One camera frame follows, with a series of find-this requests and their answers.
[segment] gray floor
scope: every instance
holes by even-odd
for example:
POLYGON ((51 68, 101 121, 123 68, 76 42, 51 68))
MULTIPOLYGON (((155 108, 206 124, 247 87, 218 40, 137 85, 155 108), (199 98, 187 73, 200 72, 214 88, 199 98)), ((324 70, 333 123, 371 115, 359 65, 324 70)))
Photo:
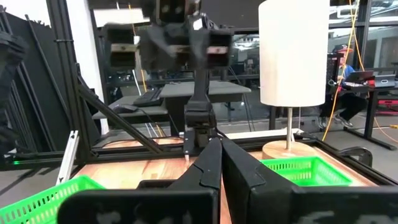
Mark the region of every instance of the gray floor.
MULTIPOLYGON (((248 101, 252 111, 252 117, 254 119, 254 129, 256 131, 262 131, 268 129, 267 117, 269 110, 267 106, 259 103, 258 93, 254 92, 248 96, 248 101)), ((219 128, 225 133, 237 133, 242 131, 249 131, 248 122, 246 119, 246 110, 244 105, 241 103, 233 103, 235 108, 232 111, 232 122, 227 122, 227 109, 224 104, 215 104, 215 111, 219 120, 219 128)), ((304 125, 301 125, 301 129, 307 132, 315 133, 317 136, 322 136, 319 132, 319 128, 315 122, 317 112, 313 108, 304 108, 302 110, 301 120, 304 125)), ((352 122, 356 128, 362 128, 364 126, 366 113, 361 113, 352 119, 352 122)), ((377 121, 380 126, 388 126, 390 124, 398 124, 398 117, 377 117, 377 121)), ((284 128, 286 120, 284 118, 277 120, 277 128, 284 128)), ((169 133, 167 123, 162 124, 163 129, 166 133, 169 133)), ((294 127, 299 126, 298 118, 294 119, 294 127)), ((138 126, 143 132, 147 133, 145 127, 138 126)), ((364 141, 363 139, 357 138, 347 132, 341 131, 342 127, 339 124, 332 123, 331 131, 329 132, 326 142, 338 149, 344 149, 351 146, 363 146, 368 148, 374 156, 373 167, 382 173, 398 180, 398 172, 395 171, 397 168, 396 161, 398 161, 398 151, 388 151, 380 146, 371 144, 370 142, 364 141)), ((383 128, 385 133, 398 139, 398 129, 383 128)), ((377 128, 374 130, 373 136, 395 146, 398 144, 385 137, 383 133, 377 128)), ((123 139, 130 139, 126 133, 115 131, 113 136, 107 140, 99 143, 99 145, 106 144, 109 141, 117 141, 123 139)), ((18 170, 9 172, 0 172, 0 208, 10 203, 17 202, 43 191, 51 186, 55 185, 55 179, 58 174, 58 169, 41 169, 41 170, 18 170)))

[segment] lamp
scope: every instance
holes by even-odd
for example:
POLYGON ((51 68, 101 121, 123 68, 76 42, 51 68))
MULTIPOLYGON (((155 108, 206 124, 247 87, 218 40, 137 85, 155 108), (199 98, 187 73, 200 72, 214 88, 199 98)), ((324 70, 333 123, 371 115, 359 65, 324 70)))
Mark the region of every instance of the lamp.
POLYGON ((288 108, 287 140, 270 142, 263 157, 311 156, 292 142, 293 107, 325 102, 328 1, 266 0, 259 6, 261 103, 288 108))

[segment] laptop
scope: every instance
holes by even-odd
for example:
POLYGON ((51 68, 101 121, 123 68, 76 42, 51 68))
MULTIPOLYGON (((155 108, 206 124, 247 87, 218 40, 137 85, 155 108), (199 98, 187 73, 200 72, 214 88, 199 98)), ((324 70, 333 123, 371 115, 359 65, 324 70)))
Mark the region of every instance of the laptop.
POLYGON ((385 87, 395 87, 396 85, 396 75, 376 75, 374 77, 374 87, 375 88, 385 88, 385 87))
POLYGON ((373 71, 351 72, 349 77, 345 80, 345 82, 363 83, 366 80, 372 79, 372 77, 373 77, 373 71))

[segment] table leg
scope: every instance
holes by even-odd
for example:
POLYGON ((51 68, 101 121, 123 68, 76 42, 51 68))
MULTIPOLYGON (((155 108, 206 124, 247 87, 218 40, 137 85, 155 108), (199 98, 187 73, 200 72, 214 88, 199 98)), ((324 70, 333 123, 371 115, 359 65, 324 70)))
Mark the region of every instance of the table leg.
POLYGON ((185 131, 185 110, 189 98, 165 98, 166 109, 171 117, 170 133, 172 136, 180 136, 180 132, 185 131))
POLYGON ((366 113, 366 122, 365 122, 365 130, 364 133, 359 133, 357 130, 344 128, 345 131, 349 132, 350 134, 354 134, 357 137, 363 138, 368 140, 371 143, 377 144, 378 146, 385 147, 389 150, 397 150, 397 148, 393 145, 390 145, 384 141, 380 141, 372 137, 373 133, 373 124, 374 124, 374 117, 376 115, 376 108, 377 108, 377 92, 372 91, 369 93, 369 103, 368 103, 368 111, 366 113))
POLYGON ((228 113, 228 122, 231 122, 231 102, 227 102, 227 113, 228 113))
POLYGON ((271 106, 269 109, 269 128, 268 130, 275 130, 276 125, 276 106, 271 106))

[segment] wooden surface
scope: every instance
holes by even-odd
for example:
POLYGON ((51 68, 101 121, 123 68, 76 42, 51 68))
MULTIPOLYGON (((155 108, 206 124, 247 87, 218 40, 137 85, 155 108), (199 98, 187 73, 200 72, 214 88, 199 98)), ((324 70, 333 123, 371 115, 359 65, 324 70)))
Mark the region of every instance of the wooden surface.
POLYGON ((286 149, 286 141, 273 141, 262 147, 262 159, 315 156, 316 154, 313 147, 301 142, 291 142, 290 150, 286 149))
MULTIPOLYGON (((162 139, 158 141, 159 144, 176 144, 180 143, 181 139, 170 138, 169 141, 162 139)), ((139 146, 136 141, 123 141, 108 144, 106 147, 120 147, 120 146, 139 146)), ((346 167, 336 159, 330 157, 328 154, 320 149, 314 148, 316 154, 322 157, 329 164, 335 166, 342 173, 353 179, 352 186, 376 186, 370 180, 357 174, 354 170, 346 167)), ((256 159, 262 158, 262 152, 250 153, 256 159)), ((135 189, 139 182, 148 179, 177 179, 195 160, 190 158, 189 163, 184 158, 178 159, 156 159, 148 161, 131 161, 131 162, 112 162, 105 164, 90 164, 84 166, 76 176, 88 175, 99 184, 107 189, 135 189)), ((230 224, 228 204, 225 197, 224 187, 221 189, 221 224, 230 224)))

